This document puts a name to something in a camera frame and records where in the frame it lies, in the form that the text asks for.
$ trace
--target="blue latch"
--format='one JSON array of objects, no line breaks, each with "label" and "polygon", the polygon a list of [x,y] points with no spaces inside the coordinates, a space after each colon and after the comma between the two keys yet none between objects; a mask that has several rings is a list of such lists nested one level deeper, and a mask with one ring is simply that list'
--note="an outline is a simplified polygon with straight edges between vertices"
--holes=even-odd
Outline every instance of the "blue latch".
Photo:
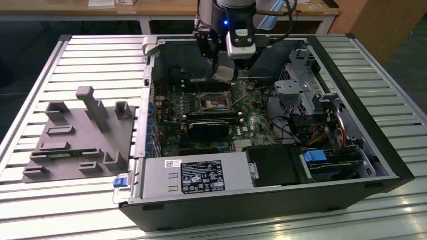
[{"label": "blue latch", "polygon": [[322,150],[307,151],[303,156],[307,163],[329,160],[326,152]]},{"label": "blue latch", "polygon": [[114,180],[114,187],[115,188],[125,188],[129,186],[129,177],[118,177],[115,180]]}]

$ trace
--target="motherboard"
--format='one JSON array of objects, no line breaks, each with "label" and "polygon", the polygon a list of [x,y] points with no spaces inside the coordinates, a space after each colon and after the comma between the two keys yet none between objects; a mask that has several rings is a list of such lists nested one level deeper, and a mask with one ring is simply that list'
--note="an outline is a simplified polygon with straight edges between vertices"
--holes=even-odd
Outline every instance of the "motherboard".
[{"label": "motherboard", "polygon": [[157,93],[163,157],[234,153],[277,144],[265,110],[267,87],[254,79],[234,84],[193,79],[167,92],[158,86]]}]

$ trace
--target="white sticker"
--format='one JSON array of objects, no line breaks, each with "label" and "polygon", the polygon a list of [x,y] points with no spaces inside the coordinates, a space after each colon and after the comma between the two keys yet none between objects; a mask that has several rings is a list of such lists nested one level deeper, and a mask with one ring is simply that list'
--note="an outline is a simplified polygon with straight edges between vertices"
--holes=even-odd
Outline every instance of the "white sticker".
[{"label": "white sticker", "polygon": [[137,14],[137,11],[118,11],[118,14]]},{"label": "white sticker", "polygon": [[182,166],[182,160],[166,160],[165,167],[169,168],[179,168]]}]

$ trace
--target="aluminum extrusion table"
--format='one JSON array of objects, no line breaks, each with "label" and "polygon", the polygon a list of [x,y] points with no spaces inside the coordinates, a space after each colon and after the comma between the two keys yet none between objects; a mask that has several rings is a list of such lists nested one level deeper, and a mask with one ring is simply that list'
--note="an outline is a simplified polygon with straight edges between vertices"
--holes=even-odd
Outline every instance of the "aluminum extrusion table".
[{"label": "aluminum extrusion table", "polygon": [[117,101],[139,106],[143,39],[141,35],[73,36],[58,43],[0,146],[2,239],[361,240],[427,236],[427,116],[359,41],[341,35],[325,35],[319,40],[417,176],[395,191],[341,211],[145,233],[114,203],[114,177],[23,184],[24,166],[49,121],[49,102],[66,101],[70,108],[83,108],[75,90],[93,85],[95,98],[106,106]]}]

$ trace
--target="workbench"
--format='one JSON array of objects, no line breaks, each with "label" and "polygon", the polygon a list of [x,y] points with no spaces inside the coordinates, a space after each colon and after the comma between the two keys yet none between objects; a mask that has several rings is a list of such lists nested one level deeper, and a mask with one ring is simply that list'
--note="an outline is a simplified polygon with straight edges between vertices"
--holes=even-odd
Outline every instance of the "workbench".
[{"label": "workbench", "polygon": [[[139,0],[134,6],[90,10],[90,0],[0,0],[2,21],[138,21],[143,34],[153,34],[153,21],[190,21],[194,23],[198,0]],[[339,8],[330,8],[323,0],[298,6],[298,21],[313,22],[315,31],[302,34],[327,34]]]},{"label": "workbench", "polygon": [[[426,236],[427,116],[361,42],[342,35],[321,36],[319,41],[417,177],[393,192],[339,211],[147,233],[114,203],[114,177],[23,184],[24,166],[49,121],[44,111],[50,102],[85,108],[75,91],[93,86],[106,107],[118,101],[139,106],[143,40],[142,35],[62,37],[0,145],[2,239],[361,240]],[[333,80],[323,77],[334,92]]]}]

